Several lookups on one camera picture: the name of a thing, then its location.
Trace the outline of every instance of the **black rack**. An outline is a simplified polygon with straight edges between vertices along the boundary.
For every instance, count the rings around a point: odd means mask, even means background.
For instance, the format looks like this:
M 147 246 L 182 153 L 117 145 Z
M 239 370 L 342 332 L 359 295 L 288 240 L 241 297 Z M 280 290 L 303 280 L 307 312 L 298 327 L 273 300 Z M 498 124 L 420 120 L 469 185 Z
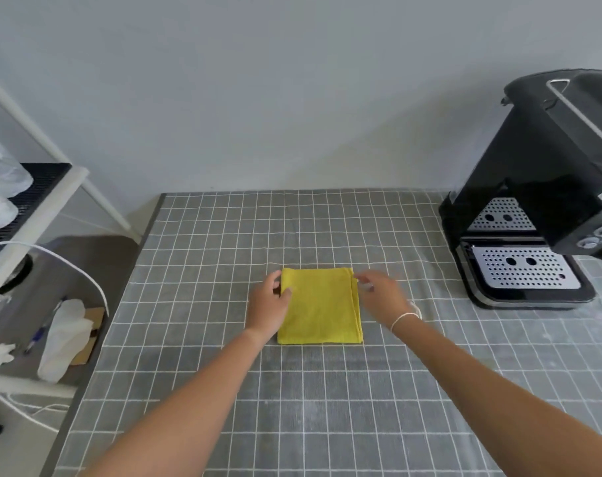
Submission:
M 31 174 L 34 182 L 27 190 L 10 199 L 18 208 L 19 214 L 10 224 L 0 229 L 0 241 L 12 239 L 72 167 L 66 163 L 25 163 L 22 166 Z

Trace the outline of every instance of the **drip tray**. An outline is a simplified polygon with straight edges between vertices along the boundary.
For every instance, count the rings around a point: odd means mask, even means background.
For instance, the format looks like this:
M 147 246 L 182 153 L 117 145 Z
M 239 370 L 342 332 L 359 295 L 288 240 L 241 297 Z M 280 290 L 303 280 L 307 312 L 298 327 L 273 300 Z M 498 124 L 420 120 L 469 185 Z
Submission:
M 472 248 L 486 284 L 502 289 L 578 289 L 564 256 L 547 247 Z
M 455 257 L 469 297 L 483 308 L 567 310 L 595 297 L 572 256 L 536 241 L 464 240 Z

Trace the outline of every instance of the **table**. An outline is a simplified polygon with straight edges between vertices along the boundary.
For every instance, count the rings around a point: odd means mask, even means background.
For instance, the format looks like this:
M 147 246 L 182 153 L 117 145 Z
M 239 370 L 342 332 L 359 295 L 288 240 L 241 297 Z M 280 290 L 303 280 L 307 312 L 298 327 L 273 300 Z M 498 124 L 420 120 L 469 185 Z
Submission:
M 241 331 L 249 286 L 282 265 L 388 272 L 456 344 L 602 434 L 602 261 L 580 260 L 599 293 L 583 308 L 479 309 L 441 232 L 442 198 L 165 194 L 56 469 L 43 474 L 75 475 L 183 385 Z M 266 345 L 206 475 L 503 475 L 416 356 L 361 318 L 362 345 Z

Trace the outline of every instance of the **grid pattern tablecloth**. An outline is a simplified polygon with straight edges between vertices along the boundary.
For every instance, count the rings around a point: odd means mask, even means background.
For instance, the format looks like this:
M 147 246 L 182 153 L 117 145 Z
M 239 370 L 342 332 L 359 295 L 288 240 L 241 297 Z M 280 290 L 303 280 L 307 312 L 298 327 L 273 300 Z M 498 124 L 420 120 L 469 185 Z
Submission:
M 388 272 L 449 338 L 602 433 L 602 263 L 582 261 L 601 297 L 581 310 L 480 310 L 440 201 L 367 189 L 165 197 L 56 475 L 75 475 L 209 362 L 241 331 L 249 286 L 282 265 Z M 362 320 L 362 345 L 268 344 L 206 474 L 502 475 L 415 355 Z

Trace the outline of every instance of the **blue pen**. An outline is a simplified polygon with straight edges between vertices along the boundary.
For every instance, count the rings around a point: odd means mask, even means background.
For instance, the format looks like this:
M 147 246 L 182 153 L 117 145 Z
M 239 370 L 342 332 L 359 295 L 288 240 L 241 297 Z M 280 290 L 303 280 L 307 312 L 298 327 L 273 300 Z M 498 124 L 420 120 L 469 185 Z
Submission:
M 54 320 L 54 316 L 56 315 L 58 308 L 61 307 L 61 304 L 63 304 L 63 301 L 66 299 L 67 299 L 67 296 L 64 296 L 58 302 L 58 304 L 54 308 L 54 311 L 52 311 L 51 316 L 49 318 L 47 318 L 47 320 L 43 323 L 43 325 L 38 330 L 36 330 L 36 332 L 34 333 L 34 336 L 31 337 L 31 340 L 29 341 L 29 343 L 27 344 L 27 347 L 23 351 L 23 355 L 29 355 L 29 353 L 31 352 L 31 349 L 34 347 L 34 345 L 40 341 L 40 339 L 45 334 L 45 331 L 47 331 L 47 329 L 50 327 L 52 321 Z

